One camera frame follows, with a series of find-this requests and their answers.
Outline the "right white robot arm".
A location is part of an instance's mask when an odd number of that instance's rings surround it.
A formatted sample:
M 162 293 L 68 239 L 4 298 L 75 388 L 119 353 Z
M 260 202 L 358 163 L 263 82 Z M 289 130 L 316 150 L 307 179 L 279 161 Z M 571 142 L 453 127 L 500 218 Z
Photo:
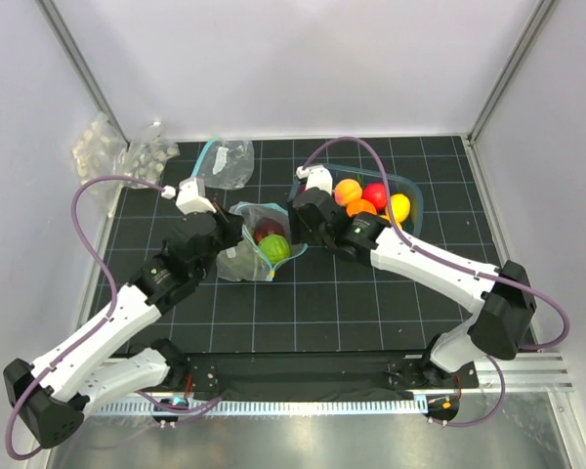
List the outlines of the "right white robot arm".
M 523 266 L 502 268 L 430 245 L 378 215 L 349 216 L 326 191 L 311 188 L 288 203 L 294 239 L 322 245 L 337 257 L 408 277 L 454 301 L 470 317 L 436 335 L 415 364 L 418 384 L 444 386 L 464 365 L 485 355 L 512 360 L 535 312 Z

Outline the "netted green melon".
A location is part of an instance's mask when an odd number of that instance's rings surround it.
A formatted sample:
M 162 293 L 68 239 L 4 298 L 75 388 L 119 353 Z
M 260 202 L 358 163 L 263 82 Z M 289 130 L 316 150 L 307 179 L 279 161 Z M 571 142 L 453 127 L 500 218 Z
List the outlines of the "netted green melon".
M 232 282 L 265 280 L 268 273 L 256 246 L 247 240 L 222 251 L 216 264 L 218 277 Z

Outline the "clear zip bag blue zipper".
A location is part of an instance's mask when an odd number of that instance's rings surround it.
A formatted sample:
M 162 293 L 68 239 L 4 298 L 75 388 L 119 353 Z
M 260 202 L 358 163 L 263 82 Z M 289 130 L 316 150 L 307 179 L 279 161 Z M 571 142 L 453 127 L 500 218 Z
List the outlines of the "clear zip bag blue zipper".
M 278 269 L 280 269 L 287 262 L 302 256 L 307 250 L 308 246 L 305 243 L 294 244 L 291 239 L 291 233 L 289 228 L 289 219 L 287 211 L 280 205 L 275 203 L 250 203 L 250 202 L 238 202 L 230 208 L 230 212 L 234 215 L 239 215 L 243 218 L 242 227 L 242 240 L 247 240 L 256 246 L 258 254 L 264 260 L 268 269 L 267 277 L 265 280 L 260 281 L 273 281 Z M 258 244 L 254 242 L 253 232 L 256 223 L 264 218 L 269 217 L 279 222 L 285 231 L 285 238 L 287 239 L 291 255 L 290 257 L 278 264 L 271 264 L 265 254 L 259 249 Z

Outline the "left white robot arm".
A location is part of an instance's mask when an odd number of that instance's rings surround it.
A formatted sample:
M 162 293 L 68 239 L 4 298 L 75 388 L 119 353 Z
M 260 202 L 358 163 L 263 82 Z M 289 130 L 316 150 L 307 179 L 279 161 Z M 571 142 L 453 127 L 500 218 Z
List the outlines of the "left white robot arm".
M 3 370 L 13 408 L 7 429 L 21 420 L 40 448 L 54 448 L 99 407 L 126 394 L 183 387 L 190 374 L 188 358 L 168 339 L 156 339 L 112 366 L 103 363 L 189 297 L 217 256 L 241 242 L 243 224 L 242 217 L 221 208 L 184 216 L 161 251 L 113 289 L 110 302 L 92 319 L 33 362 L 11 361 Z

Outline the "bumpy green fruit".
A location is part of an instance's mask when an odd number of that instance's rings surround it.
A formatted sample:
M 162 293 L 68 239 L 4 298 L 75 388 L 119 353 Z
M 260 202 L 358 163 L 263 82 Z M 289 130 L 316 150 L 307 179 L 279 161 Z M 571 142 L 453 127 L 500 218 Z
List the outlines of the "bumpy green fruit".
M 269 234 L 265 236 L 259 242 L 258 246 L 273 265 L 287 260 L 291 255 L 287 239 L 280 234 Z

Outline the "dark red apple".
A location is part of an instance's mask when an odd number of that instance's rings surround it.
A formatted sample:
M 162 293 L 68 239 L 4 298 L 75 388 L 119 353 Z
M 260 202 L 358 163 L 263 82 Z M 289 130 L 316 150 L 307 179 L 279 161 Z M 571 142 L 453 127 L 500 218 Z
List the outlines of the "dark red apple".
M 280 235 L 285 236 L 285 231 L 283 226 L 269 217 L 264 217 L 260 219 L 255 227 L 253 232 L 253 239 L 256 244 L 259 244 L 265 237 L 269 235 Z

